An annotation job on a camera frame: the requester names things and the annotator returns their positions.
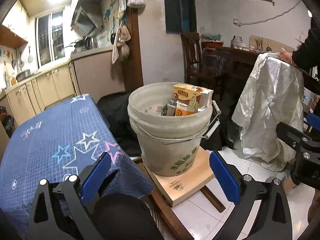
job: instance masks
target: metal pot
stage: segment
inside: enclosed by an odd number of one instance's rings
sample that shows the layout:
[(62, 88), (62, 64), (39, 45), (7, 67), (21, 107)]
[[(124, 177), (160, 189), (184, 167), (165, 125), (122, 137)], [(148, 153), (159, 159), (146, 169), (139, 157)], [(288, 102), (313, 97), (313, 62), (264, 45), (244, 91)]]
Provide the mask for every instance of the metal pot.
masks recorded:
[(86, 49), (96, 49), (98, 48), (98, 41), (96, 37), (86, 37), (84, 39), (84, 46)]

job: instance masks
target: white plastic bucket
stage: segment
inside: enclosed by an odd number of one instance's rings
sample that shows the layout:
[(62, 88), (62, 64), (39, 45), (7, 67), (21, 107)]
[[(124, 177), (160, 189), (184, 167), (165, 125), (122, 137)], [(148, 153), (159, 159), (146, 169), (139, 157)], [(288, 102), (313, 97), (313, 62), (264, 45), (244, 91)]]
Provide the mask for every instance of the white plastic bucket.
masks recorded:
[(129, 97), (130, 124), (138, 136), (143, 163), (152, 172), (162, 176), (177, 176), (190, 169), (201, 138), (185, 139), (202, 136), (208, 129), (212, 115), (210, 106), (192, 115), (161, 116), (162, 107), (169, 99), (174, 99), (174, 84), (163, 82), (146, 85)]

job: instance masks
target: chair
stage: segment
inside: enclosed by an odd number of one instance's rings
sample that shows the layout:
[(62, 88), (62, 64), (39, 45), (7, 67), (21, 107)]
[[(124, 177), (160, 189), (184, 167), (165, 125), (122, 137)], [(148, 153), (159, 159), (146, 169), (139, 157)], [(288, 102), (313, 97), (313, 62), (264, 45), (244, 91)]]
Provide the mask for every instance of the chair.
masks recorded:
[(202, 61), (199, 34), (182, 31), (181, 39), (185, 55), (185, 83), (190, 84), (191, 77), (194, 77), (196, 79), (194, 85), (205, 86), (215, 91), (218, 81), (221, 81), (221, 99), (224, 90), (224, 75), (215, 77), (211, 75), (210, 71), (205, 70)]

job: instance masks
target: bucket handle grip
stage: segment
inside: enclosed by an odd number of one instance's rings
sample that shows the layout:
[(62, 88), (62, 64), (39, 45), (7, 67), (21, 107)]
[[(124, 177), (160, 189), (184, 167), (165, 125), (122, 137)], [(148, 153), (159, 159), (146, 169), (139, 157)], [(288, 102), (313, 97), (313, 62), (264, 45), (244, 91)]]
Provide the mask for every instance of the bucket handle grip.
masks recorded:
[[(139, 126), (137, 123), (136, 126), (142, 130), (144, 133), (146, 133), (147, 135), (149, 135), (151, 138), (153, 139), (157, 139), (157, 140), (161, 140), (161, 141), (168, 141), (171, 143), (166, 143), (167, 144), (173, 144), (173, 143), (180, 143), (180, 142), (187, 142), (187, 141), (191, 141), (191, 140), (195, 140), (195, 139), (201, 139), (204, 138), (206, 140), (209, 140), (210, 136), (214, 133), (214, 131), (218, 128), (218, 126), (220, 125), (219, 122), (219, 118), (218, 115), (221, 114), (221, 111), (216, 103), (216, 101), (212, 100), (212, 106), (214, 107), (217, 115), (214, 117), (214, 119), (195, 137), (192, 138), (183, 138), (183, 139), (167, 139), (167, 138), (159, 138), (159, 137), (155, 137), (153, 135), (151, 135), (150, 133), (148, 133), (146, 130), (144, 130), (141, 126)], [(215, 124), (211, 127), (211, 129), (206, 133), (206, 135), (204, 136), (199, 136), (200, 134), (202, 134), (211, 124), (213, 124), (213, 122), (217, 119), (217, 121), (215, 122)]]

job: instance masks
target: tile floor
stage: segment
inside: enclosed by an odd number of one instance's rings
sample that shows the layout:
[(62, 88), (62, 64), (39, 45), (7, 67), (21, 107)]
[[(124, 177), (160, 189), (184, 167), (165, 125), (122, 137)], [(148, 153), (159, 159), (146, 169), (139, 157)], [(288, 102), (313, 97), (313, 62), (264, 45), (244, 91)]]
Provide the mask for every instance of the tile floor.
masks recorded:
[[(225, 147), (220, 154), (227, 163), (235, 165), (242, 174), (250, 174), (257, 181), (265, 181), (270, 176), (282, 179), (284, 176), (284, 173), (273, 172), (245, 160), (241, 150), (231, 150)], [(172, 208), (195, 240), (212, 240), (234, 208), (234, 204), (226, 199), (217, 179), (210, 181), (207, 187), (225, 205), (226, 210), (223, 213), (219, 213), (200, 191)], [(307, 214), (314, 192), (313, 188), (301, 184), (287, 195), (291, 211), (293, 240), (297, 240), (308, 225)], [(238, 237), (239, 240), (248, 236), (259, 204), (260, 201), (256, 201), (253, 205), (249, 218)], [(174, 240), (167, 228), (164, 232), (166, 240)]]

